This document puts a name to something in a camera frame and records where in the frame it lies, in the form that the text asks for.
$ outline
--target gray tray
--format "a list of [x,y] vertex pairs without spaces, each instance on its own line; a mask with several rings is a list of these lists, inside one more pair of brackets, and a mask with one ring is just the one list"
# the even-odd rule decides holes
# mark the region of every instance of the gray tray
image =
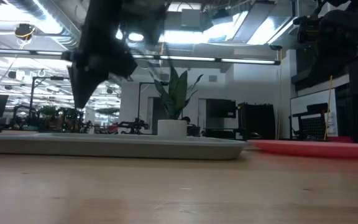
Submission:
[[215,138],[128,134],[0,134],[0,154],[229,160],[238,158],[246,145]]

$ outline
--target whiteboard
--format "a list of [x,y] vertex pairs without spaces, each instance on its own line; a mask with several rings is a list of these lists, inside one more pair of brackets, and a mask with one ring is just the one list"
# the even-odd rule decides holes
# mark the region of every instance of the whiteboard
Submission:
[[[307,112],[308,105],[314,105],[318,103],[328,103],[329,98],[329,90],[320,91],[317,93],[312,93],[305,96],[300,96],[291,99],[291,119],[292,119],[292,128],[297,131],[299,130],[299,123],[298,118],[292,118],[293,114],[304,113]],[[329,121],[328,121],[328,130],[327,136],[338,136],[338,129],[337,129],[337,121],[336,121],[336,100],[335,100],[335,89],[331,90],[331,102],[329,104]],[[311,115],[311,116],[304,116],[302,118],[313,118],[320,116]]]

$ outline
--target wooden table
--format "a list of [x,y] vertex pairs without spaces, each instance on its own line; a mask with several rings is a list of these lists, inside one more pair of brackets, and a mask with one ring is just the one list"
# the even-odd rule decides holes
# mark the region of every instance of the wooden table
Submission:
[[0,155],[0,224],[358,224],[358,161]]

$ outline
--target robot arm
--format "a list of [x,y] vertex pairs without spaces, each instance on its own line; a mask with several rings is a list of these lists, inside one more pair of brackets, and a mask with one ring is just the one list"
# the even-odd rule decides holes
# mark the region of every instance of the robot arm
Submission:
[[358,0],[351,0],[345,11],[333,10],[318,17],[326,3],[340,6],[349,0],[319,0],[310,17],[294,20],[299,25],[298,41],[312,42],[316,60],[306,80],[308,86],[338,74],[358,53]]
[[[75,52],[65,52],[75,106],[84,108],[96,87],[109,73],[129,78],[137,67],[125,40],[136,32],[146,44],[155,45],[163,31],[166,6],[163,1],[91,0]],[[117,39],[118,30],[123,38]]]

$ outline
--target yellow pole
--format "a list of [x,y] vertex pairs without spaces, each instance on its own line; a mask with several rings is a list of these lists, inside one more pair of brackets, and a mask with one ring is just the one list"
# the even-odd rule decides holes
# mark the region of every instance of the yellow pole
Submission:
[[281,98],[282,98],[282,62],[283,62],[283,50],[280,50],[280,96],[278,101],[278,108],[277,108],[277,114],[278,114],[278,126],[277,126],[277,137],[276,140],[280,139],[280,125],[281,125],[281,113],[280,106],[281,106]]
[[331,90],[333,89],[333,76],[329,79],[329,98],[328,98],[328,110],[327,110],[327,121],[326,121],[326,132],[324,133],[324,140],[327,140],[328,130],[328,119],[329,119],[329,105],[331,104]]

